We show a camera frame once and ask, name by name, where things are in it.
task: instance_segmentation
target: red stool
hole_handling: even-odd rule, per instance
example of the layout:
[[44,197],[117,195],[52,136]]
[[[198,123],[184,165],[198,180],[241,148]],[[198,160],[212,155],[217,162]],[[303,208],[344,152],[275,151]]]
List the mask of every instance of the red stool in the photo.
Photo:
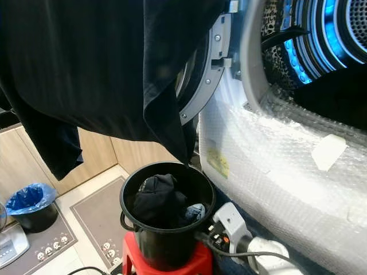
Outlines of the red stool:
[[192,259],[182,268],[175,271],[158,271],[145,263],[134,233],[126,233],[122,248],[122,274],[130,275],[134,266],[137,275],[212,275],[212,254],[202,243],[198,243]]

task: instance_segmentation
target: black shirt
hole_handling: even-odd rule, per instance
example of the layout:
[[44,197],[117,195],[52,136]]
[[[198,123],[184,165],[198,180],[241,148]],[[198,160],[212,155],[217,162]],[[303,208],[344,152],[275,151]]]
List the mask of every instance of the black shirt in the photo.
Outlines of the black shirt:
[[181,126],[173,81],[223,7],[1,0],[0,85],[57,179],[80,164],[77,126],[160,142],[188,162],[193,128]]

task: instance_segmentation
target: appliance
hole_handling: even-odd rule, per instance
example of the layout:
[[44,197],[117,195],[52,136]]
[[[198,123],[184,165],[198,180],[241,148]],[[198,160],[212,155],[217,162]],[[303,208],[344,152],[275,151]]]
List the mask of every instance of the appliance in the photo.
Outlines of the appliance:
[[5,229],[6,209],[0,203],[0,268],[12,263],[29,248],[29,242],[19,223]]
[[[177,81],[182,125],[199,113],[208,178],[336,274],[367,269],[358,260],[367,257],[367,135],[297,106],[287,90],[366,62],[365,5],[228,1]],[[307,34],[261,47],[262,37],[291,26]],[[340,154],[329,158],[331,152]],[[320,163],[330,165],[321,170]]]

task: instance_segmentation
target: wooden cabinet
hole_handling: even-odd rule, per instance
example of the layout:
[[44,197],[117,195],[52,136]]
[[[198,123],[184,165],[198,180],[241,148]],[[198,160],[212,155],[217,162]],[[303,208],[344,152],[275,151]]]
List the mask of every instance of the wooden cabinet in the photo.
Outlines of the wooden cabinet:
[[73,169],[64,179],[58,181],[48,169],[40,154],[37,152],[24,128],[17,129],[34,159],[50,179],[59,194],[63,194],[81,183],[93,178],[97,174],[117,164],[114,148],[108,136],[78,129],[80,146],[83,149],[84,163]]
[[156,142],[131,142],[111,138],[118,163],[129,174],[153,162],[177,161],[162,145]]
[[45,175],[17,129],[0,133],[0,200],[5,203],[12,193],[36,182],[52,182]]
[[0,201],[31,183],[47,183],[61,195],[119,163],[128,173],[149,163],[177,161],[154,142],[131,142],[79,129],[84,163],[63,180],[48,169],[23,127],[0,133]]

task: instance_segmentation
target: tile floor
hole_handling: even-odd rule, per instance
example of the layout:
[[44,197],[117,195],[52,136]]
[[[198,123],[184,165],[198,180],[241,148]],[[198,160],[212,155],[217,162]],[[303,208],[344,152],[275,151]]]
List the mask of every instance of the tile floor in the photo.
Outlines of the tile floor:
[[[83,266],[95,266],[103,271],[107,271],[105,264],[71,212],[70,207],[119,176],[127,178],[128,173],[121,166],[116,165],[56,199],[56,204],[68,221],[78,242],[33,273],[33,275],[67,275],[69,272]],[[98,274],[94,270],[77,273],[77,275]]]

